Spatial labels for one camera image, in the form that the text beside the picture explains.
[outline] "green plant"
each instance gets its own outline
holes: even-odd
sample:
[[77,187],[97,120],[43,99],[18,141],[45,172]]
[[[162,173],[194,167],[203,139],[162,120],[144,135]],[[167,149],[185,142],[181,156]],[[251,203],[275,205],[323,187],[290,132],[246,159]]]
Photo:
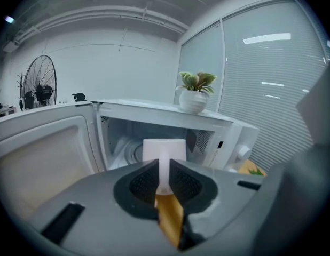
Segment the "green plant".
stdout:
[[256,168],[256,171],[248,169],[250,174],[263,175],[259,168]]
[[189,91],[214,93],[214,89],[209,85],[216,80],[217,76],[203,72],[199,72],[197,75],[190,72],[179,72],[179,75],[182,77],[184,85],[176,89],[185,88]]

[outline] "black fan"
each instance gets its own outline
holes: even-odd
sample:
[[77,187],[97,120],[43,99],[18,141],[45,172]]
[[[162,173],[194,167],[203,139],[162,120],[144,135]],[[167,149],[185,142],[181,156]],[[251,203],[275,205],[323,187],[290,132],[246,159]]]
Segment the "black fan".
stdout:
[[31,63],[22,91],[25,110],[56,104],[56,71],[49,56],[39,56]]

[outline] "white flower pot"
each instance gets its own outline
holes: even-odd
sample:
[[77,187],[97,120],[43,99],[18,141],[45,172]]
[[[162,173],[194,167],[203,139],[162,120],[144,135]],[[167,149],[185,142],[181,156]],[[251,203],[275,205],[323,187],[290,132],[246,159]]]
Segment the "white flower pot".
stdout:
[[184,90],[179,97],[180,108],[184,112],[198,114],[207,106],[208,98],[206,93]]

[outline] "black rectangle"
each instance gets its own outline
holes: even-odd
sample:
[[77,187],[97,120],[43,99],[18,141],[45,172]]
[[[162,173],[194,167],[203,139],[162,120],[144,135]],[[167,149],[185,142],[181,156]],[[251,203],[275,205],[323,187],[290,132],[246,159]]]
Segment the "black rectangle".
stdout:
[[84,206],[70,202],[42,231],[42,235],[54,242],[60,244],[65,235],[69,232],[76,220],[79,218]]
[[261,187],[261,184],[253,183],[253,182],[248,182],[244,180],[240,180],[238,182],[238,185],[244,188],[252,189],[252,190],[259,190]]

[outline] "white wall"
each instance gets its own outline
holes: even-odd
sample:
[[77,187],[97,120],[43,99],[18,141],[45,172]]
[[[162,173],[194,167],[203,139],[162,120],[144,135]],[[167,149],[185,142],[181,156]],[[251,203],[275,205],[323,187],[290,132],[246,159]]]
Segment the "white wall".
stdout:
[[195,34],[218,21],[220,18],[242,8],[258,3],[263,0],[222,0],[216,5],[203,11],[194,20],[189,30],[179,39],[179,43],[183,44]]
[[[127,33],[119,51],[123,30]],[[57,73],[57,103],[138,98],[172,103],[177,76],[177,34],[157,25],[118,18],[74,22],[46,31],[8,54],[1,75],[3,105],[19,107],[17,74],[50,56]]]

